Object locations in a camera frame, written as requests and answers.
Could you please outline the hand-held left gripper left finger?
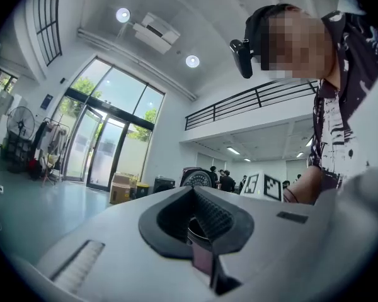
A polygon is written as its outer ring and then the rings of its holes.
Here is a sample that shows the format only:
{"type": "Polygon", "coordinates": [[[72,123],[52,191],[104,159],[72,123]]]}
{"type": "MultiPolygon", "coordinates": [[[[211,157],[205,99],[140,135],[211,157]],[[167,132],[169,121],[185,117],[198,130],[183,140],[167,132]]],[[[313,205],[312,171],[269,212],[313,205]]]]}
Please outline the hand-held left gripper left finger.
{"type": "Polygon", "coordinates": [[[163,191],[117,204],[60,239],[36,266],[14,268],[44,302],[209,302],[207,276],[189,260],[169,259],[145,243],[139,218],[177,194],[163,191]]]}

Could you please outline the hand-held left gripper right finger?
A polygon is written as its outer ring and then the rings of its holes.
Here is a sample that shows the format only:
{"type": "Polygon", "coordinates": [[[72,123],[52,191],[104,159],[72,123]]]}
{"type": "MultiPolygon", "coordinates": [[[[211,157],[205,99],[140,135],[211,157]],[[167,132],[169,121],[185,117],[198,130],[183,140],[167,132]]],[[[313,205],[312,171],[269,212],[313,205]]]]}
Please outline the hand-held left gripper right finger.
{"type": "Polygon", "coordinates": [[[195,247],[228,302],[378,302],[378,169],[313,206],[275,204],[236,253],[195,247]]]}

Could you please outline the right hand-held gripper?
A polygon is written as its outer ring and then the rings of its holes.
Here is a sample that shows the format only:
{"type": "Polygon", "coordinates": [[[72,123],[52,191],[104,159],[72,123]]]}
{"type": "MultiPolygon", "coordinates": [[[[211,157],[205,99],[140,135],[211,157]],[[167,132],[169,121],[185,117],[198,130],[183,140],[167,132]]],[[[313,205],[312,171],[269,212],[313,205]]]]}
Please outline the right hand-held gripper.
{"type": "Polygon", "coordinates": [[[284,201],[281,181],[263,171],[254,172],[247,177],[240,195],[265,201],[284,201]]]}

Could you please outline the maroon rice cooker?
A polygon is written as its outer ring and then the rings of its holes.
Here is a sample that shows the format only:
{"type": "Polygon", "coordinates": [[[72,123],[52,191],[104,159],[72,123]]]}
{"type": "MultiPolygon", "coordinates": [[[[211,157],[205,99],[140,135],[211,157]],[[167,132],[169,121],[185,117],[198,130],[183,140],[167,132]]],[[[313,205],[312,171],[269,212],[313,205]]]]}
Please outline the maroon rice cooker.
{"type": "MultiPolygon", "coordinates": [[[[183,169],[180,186],[212,186],[212,180],[207,170],[197,167],[183,169]]],[[[197,219],[192,216],[188,224],[187,244],[192,247],[192,265],[207,276],[212,275],[213,254],[210,240],[202,230],[197,219]]]]}

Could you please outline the person's right forearm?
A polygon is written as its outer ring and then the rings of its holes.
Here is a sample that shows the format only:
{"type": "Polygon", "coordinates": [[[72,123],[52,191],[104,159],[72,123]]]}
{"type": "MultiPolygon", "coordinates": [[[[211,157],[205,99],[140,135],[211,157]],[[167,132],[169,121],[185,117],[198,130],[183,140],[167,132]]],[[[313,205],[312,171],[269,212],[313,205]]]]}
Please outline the person's right forearm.
{"type": "Polygon", "coordinates": [[[283,191],[287,203],[314,204],[321,192],[322,171],[319,167],[310,166],[305,173],[283,191]]]}

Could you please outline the cardboard box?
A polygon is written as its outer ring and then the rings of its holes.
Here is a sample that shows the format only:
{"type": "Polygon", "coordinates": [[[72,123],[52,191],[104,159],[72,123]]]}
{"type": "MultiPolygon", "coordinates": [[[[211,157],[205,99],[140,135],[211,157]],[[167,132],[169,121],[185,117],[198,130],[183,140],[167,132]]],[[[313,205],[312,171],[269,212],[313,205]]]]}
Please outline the cardboard box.
{"type": "Polygon", "coordinates": [[[110,188],[110,204],[120,204],[135,198],[137,178],[130,174],[116,172],[110,188]]]}

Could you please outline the black drum washer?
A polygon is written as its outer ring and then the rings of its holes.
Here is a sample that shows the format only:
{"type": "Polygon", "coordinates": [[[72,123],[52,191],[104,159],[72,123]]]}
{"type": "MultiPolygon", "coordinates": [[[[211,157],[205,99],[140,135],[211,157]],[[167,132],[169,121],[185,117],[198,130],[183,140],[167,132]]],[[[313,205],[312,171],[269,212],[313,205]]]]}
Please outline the black drum washer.
{"type": "Polygon", "coordinates": [[[175,188],[175,180],[165,177],[156,177],[154,181],[153,193],[159,193],[162,191],[175,188]]]}

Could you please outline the black balcony railing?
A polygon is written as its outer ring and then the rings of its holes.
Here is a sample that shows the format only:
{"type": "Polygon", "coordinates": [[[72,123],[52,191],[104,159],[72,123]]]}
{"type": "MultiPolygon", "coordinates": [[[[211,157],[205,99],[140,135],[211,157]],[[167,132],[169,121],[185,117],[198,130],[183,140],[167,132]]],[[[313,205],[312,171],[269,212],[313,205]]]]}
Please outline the black balcony railing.
{"type": "Polygon", "coordinates": [[[185,130],[272,104],[314,95],[317,90],[317,80],[280,79],[266,82],[189,114],[185,117],[185,130]]]}

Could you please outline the person's black white patterned shirt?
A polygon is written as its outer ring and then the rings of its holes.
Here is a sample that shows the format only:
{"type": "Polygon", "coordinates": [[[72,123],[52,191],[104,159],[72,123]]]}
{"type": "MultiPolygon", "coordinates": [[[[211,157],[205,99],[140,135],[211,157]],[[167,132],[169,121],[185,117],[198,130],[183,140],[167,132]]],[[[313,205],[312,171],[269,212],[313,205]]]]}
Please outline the person's black white patterned shirt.
{"type": "Polygon", "coordinates": [[[321,169],[321,190],[342,187],[363,173],[369,160],[348,124],[378,78],[378,30],[365,15],[333,11],[322,18],[340,66],[340,88],[321,79],[314,99],[308,164],[321,169]]]}

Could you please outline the glass entrance door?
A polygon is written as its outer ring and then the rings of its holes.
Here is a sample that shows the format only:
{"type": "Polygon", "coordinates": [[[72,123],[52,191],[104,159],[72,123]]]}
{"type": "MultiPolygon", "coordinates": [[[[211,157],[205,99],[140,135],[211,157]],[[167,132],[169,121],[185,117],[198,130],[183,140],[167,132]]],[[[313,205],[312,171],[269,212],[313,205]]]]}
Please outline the glass entrance door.
{"type": "Polygon", "coordinates": [[[62,165],[69,181],[108,191],[115,173],[139,181],[164,93],[95,57],[55,115],[71,134],[62,165]]]}

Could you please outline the clothes rack with garments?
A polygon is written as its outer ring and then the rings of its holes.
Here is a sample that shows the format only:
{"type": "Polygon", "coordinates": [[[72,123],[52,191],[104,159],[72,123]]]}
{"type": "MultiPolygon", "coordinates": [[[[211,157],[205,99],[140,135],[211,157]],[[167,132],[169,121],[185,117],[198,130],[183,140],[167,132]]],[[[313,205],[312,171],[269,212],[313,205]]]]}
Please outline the clothes rack with garments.
{"type": "Polygon", "coordinates": [[[63,159],[69,141],[70,127],[63,122],[64,115],[45,117],[39,125],[32,143],[34,159],[42,168],[42,185],[55,186],[63,180],[63,159]]]}

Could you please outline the black metal shelf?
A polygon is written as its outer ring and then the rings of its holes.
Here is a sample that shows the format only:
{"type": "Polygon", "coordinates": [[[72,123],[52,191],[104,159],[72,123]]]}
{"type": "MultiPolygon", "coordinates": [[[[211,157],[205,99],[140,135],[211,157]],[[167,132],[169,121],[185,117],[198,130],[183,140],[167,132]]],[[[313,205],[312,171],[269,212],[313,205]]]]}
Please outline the black metal shelf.
{"type": "Polygon", "coordinates": [[[32,142],[29,139],[25,139],[12,131],[8,133],[6,158],[9,160],[9,172],[18,174],[26,171],[31,144],[32,142]]]}

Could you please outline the white ceiling air conditioner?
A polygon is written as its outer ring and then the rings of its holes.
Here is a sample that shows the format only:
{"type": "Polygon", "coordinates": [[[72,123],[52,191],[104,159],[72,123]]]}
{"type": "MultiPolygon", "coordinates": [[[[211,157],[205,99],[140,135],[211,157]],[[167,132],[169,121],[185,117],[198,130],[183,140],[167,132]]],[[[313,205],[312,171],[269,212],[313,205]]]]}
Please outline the white ceiling air conditioner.
{"type": "Polygon", "coordinates": [[[147,13],[141,23],[134,23],[135,37],[165,54],[180,37],[180,33],[169,23],[152,13],[147,13]]]}

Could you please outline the black grid window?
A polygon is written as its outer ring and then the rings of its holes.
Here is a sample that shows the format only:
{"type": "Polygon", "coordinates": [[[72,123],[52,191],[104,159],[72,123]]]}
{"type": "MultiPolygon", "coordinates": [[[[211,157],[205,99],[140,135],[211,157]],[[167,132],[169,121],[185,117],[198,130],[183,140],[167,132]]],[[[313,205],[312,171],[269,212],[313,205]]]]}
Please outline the black grid window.
{"type": "Polygon", "coordinates": [[[38,45],[48,67],[62,55],[59,34],[59,0],[33,0],[33,18],[38,45]]]}

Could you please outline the black pedestal fan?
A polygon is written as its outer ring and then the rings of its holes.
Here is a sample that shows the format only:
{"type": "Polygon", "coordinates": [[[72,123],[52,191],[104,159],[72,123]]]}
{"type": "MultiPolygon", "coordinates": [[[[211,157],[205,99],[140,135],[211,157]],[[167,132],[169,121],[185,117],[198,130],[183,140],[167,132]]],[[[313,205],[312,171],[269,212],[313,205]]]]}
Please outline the black pedestal fan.
{"type": "Polygon", "coordinates": [[[6,127],[8,132],[29,140],[35,129],[34,115],[27,107],[18,106],[9,112],[6,127]]]}

